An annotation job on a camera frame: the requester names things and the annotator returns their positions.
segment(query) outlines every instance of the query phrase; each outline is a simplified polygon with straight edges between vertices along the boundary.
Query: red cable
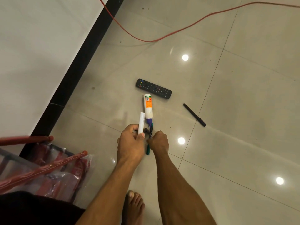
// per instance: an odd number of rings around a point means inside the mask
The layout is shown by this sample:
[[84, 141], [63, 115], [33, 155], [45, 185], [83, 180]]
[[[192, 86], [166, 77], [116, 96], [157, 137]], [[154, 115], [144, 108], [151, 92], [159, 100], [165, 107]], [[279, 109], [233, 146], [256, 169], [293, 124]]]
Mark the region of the red cable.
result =
[[162, 40], [162, 39], [164, 39], [164, 38], [166, 38], [166, 37], [169, 37], [170, 35], [173, 35], [173, 34], [175, 34], [175, 33], [177, 33], [177, 32], [180, 32], [180, 31], [182, 31], [182, 30], [185, 30], [185, 29], [187, 29], [187, 28], [189, 28], [189, 27], [191, 27], [191, 26], [193, 26], [193, 25], [199, 23], [200, 21], [204, 20], [205, 18], [207, 18], [207, 17], [209, 17], [209, 16], [212, 16], [212, 15], [215, 15], [215, 14], [218, 14], [218, 13], [228, 12], [228, 11], [231, 11], [231, 10], [234, 10], [234, 9], [238, 9], [238, 8], [244, 7], [244, 6], [246, 6], [246, 5], [252, 5], [252, 4], [268, 4], [268, 5], [280, 5], [280, 6], [287, 6], [287, 7], [293, 7], [293, 8], [300, 8], [300, 6], [298, 6], [298, 5], [288, 5], [288, 4], [280, 4], [280, 3], [273, 3], [273, 2], [254, 1], [254, 2], [250, 2], [250, 3], [247, 3], [247, 4], [243, 4], [243, 5], [240, 5], [240, 6], [231, 8], [231, 9], [226, 9], [226, 10], [218, 11], [218, 12], [212, 12], [212, 13], [210, 13], [210, 14], [204, 16], [204, 17], [201, 18], [200, 20], [196, 21], [195, 23], [193, 23], [193, 24], [191, 24], [191, 25], [189, 25], [189, 26], [187, 26], [187, 27], [184, 27], [184, 28], [179, 29], [179, 30], [177, 30], [177, 31], [171, 32], [170, 34], [167, 34], [167, 35], [165, 35], [165, 36], [163, 36], [163, 37], [161, 37], [161, 38], [159, 38], [159, 39], [147, 41], [147, 40], [139, 39], [139, 38], [133, 36], [132, 34], [130, 34], [128, 31], [126, 31], [125, 28], [123, 28], [122, 25], [119, 24], [119, 22], [112, 16], [112, 14], [110, 13], [110, 11], [109, 11], [109, 10], [107, 9], [107, 7], [105, 6], [104, 2], [103, 2], [102, 0], [100, 0], [100, 1], [101, 1], [101, 3], [103, 4], [103, 6], [104, 6], [104, 8], [106, 9], [106, 11], [108, 12], [108, 14], [112, 17], [112, 19], [113, 19], [113, 20], [114, 20], [114, 21], [115, 21], [115, 22], [116, 22], [116, 23], [117, 23], [117, 24], [118, 24], [118, 25], [119, 25], [119, 26], [120, 26], [127, 34], [129, 34], [130, 36], [132, 36], [133, 38], [135, 38], [135, 39], [137, 39], [137, 40], [140, 40], [140, 41], [143, 41], [143, 42], [148, 42], [148, 43], [151, 43], [151, 42], [157, 42], [157, 41]]

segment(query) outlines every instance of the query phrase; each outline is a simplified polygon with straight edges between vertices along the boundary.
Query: purple cap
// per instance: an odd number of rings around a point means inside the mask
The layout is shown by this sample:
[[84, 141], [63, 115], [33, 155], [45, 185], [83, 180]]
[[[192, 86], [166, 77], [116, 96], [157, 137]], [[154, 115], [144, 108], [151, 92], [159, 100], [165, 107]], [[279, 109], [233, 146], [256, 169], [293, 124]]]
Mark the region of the purple cap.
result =
[[148, 126], [150, 127], [150, 126], [151, 126], [151, 123], [152, 123], [152, 118], [146, 119], [146, 122], [147, 122]]

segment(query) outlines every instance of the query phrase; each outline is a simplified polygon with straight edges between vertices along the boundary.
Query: green pen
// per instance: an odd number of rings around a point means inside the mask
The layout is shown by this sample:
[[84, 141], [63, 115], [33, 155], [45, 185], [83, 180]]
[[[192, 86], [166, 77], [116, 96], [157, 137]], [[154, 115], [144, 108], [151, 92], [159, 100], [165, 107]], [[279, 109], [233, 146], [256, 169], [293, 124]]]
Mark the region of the green pen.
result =
[[[149, 139], [152, 138], [152, 132], [153, 132], [153, 123], [151, 123], [151, 126], [150, 126]], [[150, 145], [149, 145], [149, 144], [148, 144], [148, 146], [147, 146], [146, 154], [147, 154], [147, 155], [150, 155]]]

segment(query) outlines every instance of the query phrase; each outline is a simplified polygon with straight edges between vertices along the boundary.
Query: black baseboard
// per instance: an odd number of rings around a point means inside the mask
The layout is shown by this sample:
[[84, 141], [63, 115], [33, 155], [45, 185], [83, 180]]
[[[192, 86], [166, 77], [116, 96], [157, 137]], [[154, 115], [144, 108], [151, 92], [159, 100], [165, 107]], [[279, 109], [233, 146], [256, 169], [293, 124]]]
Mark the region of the black baseboard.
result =
[[[124, 0], [108, 0], [106, 7], [115, 16]], [[82, 44], [62, 82], [51, 98], [49, 105], [37, 123], [31, 136], [49, 136], [57, 122], [77, 83], [88, 66], [92, 56], [103, 39], [112, 22], [111, 16], [103, 8], [90, 33]], [[27, 158], [32, 149], [32, 144], [26, 144], [20, 157]]]

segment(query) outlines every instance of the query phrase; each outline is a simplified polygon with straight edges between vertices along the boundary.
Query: black remote control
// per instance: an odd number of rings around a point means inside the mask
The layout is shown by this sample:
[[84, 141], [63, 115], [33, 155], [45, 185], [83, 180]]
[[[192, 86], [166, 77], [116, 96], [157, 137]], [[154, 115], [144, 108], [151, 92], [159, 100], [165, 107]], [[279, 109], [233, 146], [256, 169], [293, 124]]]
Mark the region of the black remote control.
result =
[[156, 84], [150, 83], [148, 81], [138, 79], [136, 85], [138, 88], [149, 91], [155, 95], [162, 98], [169, 99], [171, 97], [172, 91], [164, 87], [158, 86]]

